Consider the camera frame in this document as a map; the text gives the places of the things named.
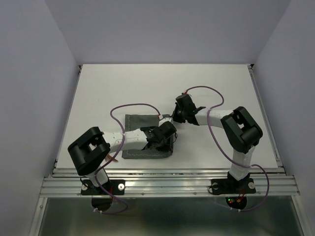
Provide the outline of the grey cloth napkin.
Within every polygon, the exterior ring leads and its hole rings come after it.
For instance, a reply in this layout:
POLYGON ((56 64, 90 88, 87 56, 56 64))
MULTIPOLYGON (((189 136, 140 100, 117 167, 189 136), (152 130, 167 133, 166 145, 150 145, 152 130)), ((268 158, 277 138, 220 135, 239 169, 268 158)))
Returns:
MULTIPOLYGON (((154 115, 125 115, 125 131, 132 131, 141 127, 158 126, 159 119, 154 115)), ((172 155, 170 152, 156 150, 124 150, 123 159, 165 159, 172 155)))

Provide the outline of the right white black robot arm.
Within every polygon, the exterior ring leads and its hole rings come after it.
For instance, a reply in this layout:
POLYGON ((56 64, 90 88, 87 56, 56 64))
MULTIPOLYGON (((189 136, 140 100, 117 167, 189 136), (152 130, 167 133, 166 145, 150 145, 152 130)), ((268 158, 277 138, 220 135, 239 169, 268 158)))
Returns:
POLYGON ((213 195, 255 193, 254 182, 250 178, 251 158, 263 132, 245 107, 240 106, 234 110, 196 107, 191 96, 183 93, 176 98, 172 117, 177 123, 206 125, 212 136, 213 127, 224 130, 233 148, 232 158, 223 151, 217 140, 215 143, 231 162, 231 167, 226 178, 211 180, 213 195))

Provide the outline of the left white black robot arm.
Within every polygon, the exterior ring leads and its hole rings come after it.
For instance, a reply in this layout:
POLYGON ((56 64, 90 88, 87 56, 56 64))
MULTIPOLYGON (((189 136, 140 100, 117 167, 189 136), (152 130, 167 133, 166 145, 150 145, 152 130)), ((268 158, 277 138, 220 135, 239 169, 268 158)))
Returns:
POLYGON ((177 130, 170 119, 158 126, 141 127, 121 133, 102 132, 97 126, 88 129, 67 148, 80 177, 87 177, 93 189, 103 194, 109 190, 109 178, 102 162, 109 154, 129 150, 167 152, 177 130))

